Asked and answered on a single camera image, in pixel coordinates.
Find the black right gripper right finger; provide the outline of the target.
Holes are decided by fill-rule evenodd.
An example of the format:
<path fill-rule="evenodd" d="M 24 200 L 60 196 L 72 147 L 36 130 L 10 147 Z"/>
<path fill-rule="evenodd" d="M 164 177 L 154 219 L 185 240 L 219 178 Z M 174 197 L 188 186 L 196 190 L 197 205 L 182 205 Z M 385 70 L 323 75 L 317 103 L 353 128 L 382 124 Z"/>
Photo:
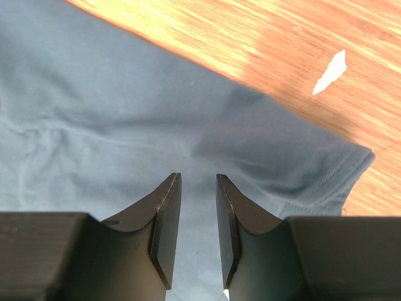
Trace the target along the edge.
<path fill-rule="evenodd" d="M 223 286 L 230 300 L 308 300 L 289 224 L 216 177 Z"/>

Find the teal blue t-shirt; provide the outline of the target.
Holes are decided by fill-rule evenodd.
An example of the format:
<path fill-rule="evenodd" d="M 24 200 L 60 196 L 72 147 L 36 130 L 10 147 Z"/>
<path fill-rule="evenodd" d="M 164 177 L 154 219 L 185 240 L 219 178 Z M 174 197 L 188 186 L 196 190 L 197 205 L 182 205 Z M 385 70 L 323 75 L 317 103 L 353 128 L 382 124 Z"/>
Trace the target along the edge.
<path fill-rule="evenodd" d="M 1 2 L 1 209 L 111 216 L 182 175 L 169 300 L 224 300 L 216 175 L 339 215 L 373 152 L 64 1 Z"/>

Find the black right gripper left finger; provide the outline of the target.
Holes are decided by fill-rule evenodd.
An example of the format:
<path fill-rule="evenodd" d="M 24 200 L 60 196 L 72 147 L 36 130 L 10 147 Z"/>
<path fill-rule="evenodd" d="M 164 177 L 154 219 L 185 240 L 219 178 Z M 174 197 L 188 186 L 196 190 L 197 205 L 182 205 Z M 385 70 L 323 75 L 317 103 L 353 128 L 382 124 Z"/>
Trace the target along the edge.
<path fill-rule="evenodd" d="M 165 300 L 172 287 L 182 181 L 99 222 L 86 217 L 69 262 L 63 300 Z"/>

